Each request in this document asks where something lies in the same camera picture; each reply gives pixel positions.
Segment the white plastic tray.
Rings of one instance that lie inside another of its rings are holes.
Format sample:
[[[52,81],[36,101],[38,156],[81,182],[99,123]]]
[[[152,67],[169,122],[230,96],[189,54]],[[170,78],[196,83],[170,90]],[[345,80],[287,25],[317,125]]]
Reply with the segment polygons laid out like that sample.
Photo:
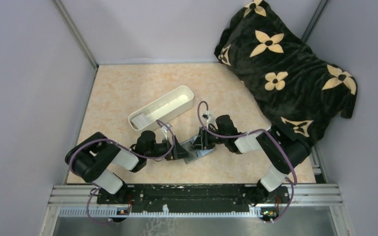
[[[187,86],[179,86],[148,105],[138,109],[128,116],[128,122],[133,130],[142,132],[146,130],[154,131],[158,129],[157,120],[168,123],[179,115],[194,106],[194,93]],[[136,130],[131,123],[131,119],[136,115],[144,113],[152,123],[142,130]]]

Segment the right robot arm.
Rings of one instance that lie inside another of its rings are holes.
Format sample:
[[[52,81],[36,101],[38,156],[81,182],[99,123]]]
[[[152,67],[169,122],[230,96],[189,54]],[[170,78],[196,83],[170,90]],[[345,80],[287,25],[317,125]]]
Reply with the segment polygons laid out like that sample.
[[[216,145],[224,145],[235,154],[264,151],[271,162],[268,171],[257,183],[258,198],[264,203],[276,197],[276,189],[311,152],[310,146],[285,124],[273,125],[266,131],[242,133],[229,115],[217,117],[215,124],[200,127],[190,148],[205,151]]]

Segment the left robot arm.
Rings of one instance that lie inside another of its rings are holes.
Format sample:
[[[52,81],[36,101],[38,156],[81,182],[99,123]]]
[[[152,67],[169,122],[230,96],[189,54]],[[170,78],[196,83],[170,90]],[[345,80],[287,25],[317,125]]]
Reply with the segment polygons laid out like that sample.
[[[122,148],[101,132],[96,132],[71,149],[64,161],[73,174],[104,189],[111,200],[120,204],[127,199],[128,190],[125,182],[108,170],[110,164],[136,173],[147,165],[148,159],[178,160],[188,157],[190,153],[176,136],[157,143],[153,131],[144,131],[130,148]]]

